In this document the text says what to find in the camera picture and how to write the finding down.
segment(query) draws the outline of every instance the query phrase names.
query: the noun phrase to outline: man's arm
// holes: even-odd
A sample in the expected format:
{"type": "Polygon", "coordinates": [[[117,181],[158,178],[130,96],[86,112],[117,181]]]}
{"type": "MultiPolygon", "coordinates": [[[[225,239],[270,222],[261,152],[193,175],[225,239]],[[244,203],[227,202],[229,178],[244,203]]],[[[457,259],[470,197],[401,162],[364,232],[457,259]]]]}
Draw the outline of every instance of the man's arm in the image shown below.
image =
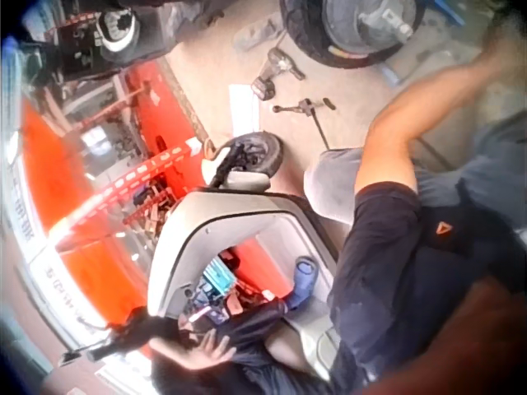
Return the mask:
{"type": "Polygon", "coordinates": [[[526,49],[517,20],[509,16],[489,30],[483,53],[468,65],[448,68],[412,84],[370,126],[355,194],[370,184],[393,181],[417,191],[409,143],[433,129],[454,109],[501,76],[525,72],[526,49]]]}

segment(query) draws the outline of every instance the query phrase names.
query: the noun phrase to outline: motorcycle mirror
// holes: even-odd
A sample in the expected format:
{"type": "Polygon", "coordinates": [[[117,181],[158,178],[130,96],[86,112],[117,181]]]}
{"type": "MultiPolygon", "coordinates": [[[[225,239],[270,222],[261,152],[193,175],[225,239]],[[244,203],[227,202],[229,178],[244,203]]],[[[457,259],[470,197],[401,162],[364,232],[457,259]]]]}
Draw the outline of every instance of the motorcycle mirror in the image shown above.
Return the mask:
{"type": "Polygon", "coordinates": [[[63,366],[69,365],[81,356],[82,354],[79,350],[65,352],[58,361],[58,367],[62,368],[63,366]]]}

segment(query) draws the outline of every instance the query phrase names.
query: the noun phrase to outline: black tire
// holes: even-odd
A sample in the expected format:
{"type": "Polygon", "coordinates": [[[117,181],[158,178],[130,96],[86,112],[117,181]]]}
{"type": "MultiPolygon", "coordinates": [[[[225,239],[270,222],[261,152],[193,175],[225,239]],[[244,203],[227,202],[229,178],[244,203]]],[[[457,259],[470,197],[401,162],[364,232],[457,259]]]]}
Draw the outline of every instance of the black tire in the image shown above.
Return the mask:
{"type": "Polygon", "coordinates": [[[265,151],[265,156],[256,164],[248,164],[245,171],[253,171],[255,173],[264,173],[269,178],[273,177],[283,161],[283,147],[282,141],[272,133],[269,132],[254,132],[243,136],[235,137],[222,146],[234,146],[236,143],[242,143],[246,146],[257,146],[265,151]]]}
{"type": "MultiPolygon", "coordinates": [[[[280,11],[287,33],[298,48],[307,56],[325,66],[336,68],[360,68],[382,62],[394,55],[401,44],[375,52],[360,59],[340,58],[328,51],[332,41],[324,28],[322,9],[324,0],[280,0],[280,11]]],[[[425,2],[416,0],[416,30],[425,12],[425,2]]]]}

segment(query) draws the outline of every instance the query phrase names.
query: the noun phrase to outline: motorcycle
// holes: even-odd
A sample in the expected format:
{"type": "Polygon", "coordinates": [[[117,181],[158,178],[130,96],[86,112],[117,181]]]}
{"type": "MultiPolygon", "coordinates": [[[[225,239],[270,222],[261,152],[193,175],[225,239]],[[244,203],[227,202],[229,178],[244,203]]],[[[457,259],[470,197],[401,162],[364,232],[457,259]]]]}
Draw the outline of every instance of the motorcycle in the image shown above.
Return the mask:
{"type": "MultiPolygon", "coordinates": [[[[103,342],[64,354],[60,365],[73,362],[82,351],[97,361],[136,350],[152,337],[173,339],[181,314],[203,315],[199,311],[207,307],[207,301],[203,303],[203,277],[207,271],[210,277],[211,263],[217,265],[218,256],[231,247],[256,239],[273,268],[290,285],[298,257],[310,256],[318,263],[313,297],[303,309],[287,315],[287,325],[283,326],[287,330],[278,336],[287,337],[291,343],[293,334],[298,345],[295,352],[317,375],[328,378],[339,343],[326,303],[337,252],[307,202],[266,192],[282,161],[281,150],[275,136],[257,132],[232,140],[215,158],[204,160],[203,175],[210,184],[187,194],[166,221],[152,261],[147,306],[135,309],[125,324],[110,324],[106,328],[110,334],[103,342]],[[216,172],[211,177],[212,167],[216,172]]],[[[236,283],[231,277],[236,267],[227,265],[224,269],[229,272],[227,277],[223,273],[217,278],[230,280],[224,281],[222,288],[217,286],[217,291],[226,295],[236,283]]],[[[262,302],[263,298],[253,300],[245,307],[262,302]]],[[[217,299],[210,297],[209,304],[217,306],[217,299]]]]}

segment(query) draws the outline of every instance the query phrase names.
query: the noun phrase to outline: man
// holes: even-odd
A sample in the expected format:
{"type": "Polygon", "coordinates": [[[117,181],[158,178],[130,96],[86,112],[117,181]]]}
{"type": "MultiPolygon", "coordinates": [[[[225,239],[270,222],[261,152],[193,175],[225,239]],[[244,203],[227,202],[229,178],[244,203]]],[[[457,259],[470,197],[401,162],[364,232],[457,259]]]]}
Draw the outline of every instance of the man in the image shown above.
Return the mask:
{"type": "Polygon", "coordinates": [[[282,300],[272,300],[229,318],[207,332],[200,342],[192,328],[188,328],[192,331],[190,342],[151,339],[150,347],[156,352],[152,381],[157,392],[162,395],[331,393],[328,383],[281,364],[264,345],[277,323],[309,299],[317,276],[316,263],[299,258],[293,291],[282,300]]]}
{"type": "MultiPolygon", "coordinates": [[[[425,352],[471,285],[486,275],[510,293],[525,292],[525,251],[511,228],[495,212],[474,203],[463,183],[458,183],[459,201],[453,206],[421,207],[408,148],[487,84],[521,71],[525,63],[515,50],[506,39],[492,41],[472,63],[411,86],[375,119],[354,199],[348,191],[355,205],[353,228],[338,260],[329,301],[341,337],[331,381],[321,386],[313,380],[281,393],[349,394],[375,382],[425,352]]],[[[521,144],[519,140],[503,147],[517,152],[521,144]]],[[[208,349],[217,358],[207,357],[200,365],[202,373],[209,364],[230,358],[224,357],[225,345],[218,352],[208,349]]],[[[242,374],[240,380],[248,377],[242,374]]]]}

